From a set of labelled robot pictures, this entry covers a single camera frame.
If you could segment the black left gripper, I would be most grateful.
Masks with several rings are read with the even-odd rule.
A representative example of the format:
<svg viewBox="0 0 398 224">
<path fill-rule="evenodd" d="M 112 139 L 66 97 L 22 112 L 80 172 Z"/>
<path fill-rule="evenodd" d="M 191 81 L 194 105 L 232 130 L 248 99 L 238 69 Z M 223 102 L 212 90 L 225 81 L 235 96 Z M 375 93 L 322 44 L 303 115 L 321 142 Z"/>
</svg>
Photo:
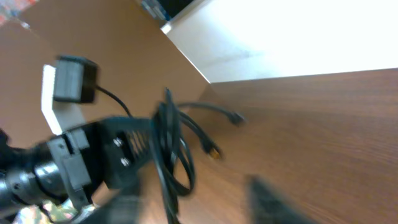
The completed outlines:
<svg viewBox="0 0 398 224">
<path fill-rule="evenodd" d="M 91 197 L 103 179 L 110 189 L 132 184 L 151 158 L 150 134 L 150 119 L 113 116 L 99 126 L 85 124 L 51 137 L 46 148 L 58 178 L 49 188 L 51 196 L 59 201 L 69 198 L 80 210 L 93 203 Z"/>
</svg>

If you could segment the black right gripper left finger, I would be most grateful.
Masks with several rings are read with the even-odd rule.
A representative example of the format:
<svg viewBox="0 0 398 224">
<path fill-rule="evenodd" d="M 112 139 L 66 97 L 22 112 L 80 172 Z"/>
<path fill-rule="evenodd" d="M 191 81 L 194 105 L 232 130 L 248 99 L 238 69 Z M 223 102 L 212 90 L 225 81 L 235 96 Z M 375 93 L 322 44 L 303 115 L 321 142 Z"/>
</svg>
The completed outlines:
<svg viewBox="0 0 398 224">
<path fill-rule="evenodd" d="M 142 210 L 141 188 L 128 187 L 106 205 L 96 209 L 81 224 L 138 224 Z"/>
</svg>

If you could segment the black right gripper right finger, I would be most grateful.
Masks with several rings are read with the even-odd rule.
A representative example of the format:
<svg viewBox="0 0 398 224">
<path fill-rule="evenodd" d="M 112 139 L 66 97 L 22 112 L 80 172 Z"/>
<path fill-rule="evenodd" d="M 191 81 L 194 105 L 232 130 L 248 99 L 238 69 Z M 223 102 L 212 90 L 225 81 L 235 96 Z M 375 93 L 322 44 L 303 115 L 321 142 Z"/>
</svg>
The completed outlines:
<svg viewBox="0 0 398 224">
<path fill-rule="evenodd" d="M 291 207 L 260 177 L 247 176 L 248 210 L 255 224 L 313 224 L 314 221 Z"/>
</svg>

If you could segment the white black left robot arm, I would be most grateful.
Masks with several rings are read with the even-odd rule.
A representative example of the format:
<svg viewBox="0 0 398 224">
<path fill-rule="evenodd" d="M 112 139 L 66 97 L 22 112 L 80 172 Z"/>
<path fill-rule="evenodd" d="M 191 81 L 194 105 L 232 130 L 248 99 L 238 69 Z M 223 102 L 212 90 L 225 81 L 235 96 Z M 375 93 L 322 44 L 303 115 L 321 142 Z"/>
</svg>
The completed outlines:
<svg viewBox="0 0 398 224">
<path fill-rule="evenodd" d="M 72 127 L 30 149 L 11 147 L 1 133 L 1 216 L 44 200 L 75 208 L 91 204 L 101 184 L 124 189 L 150 159 L 152 122 L 111 116 Z"/>
</svg>

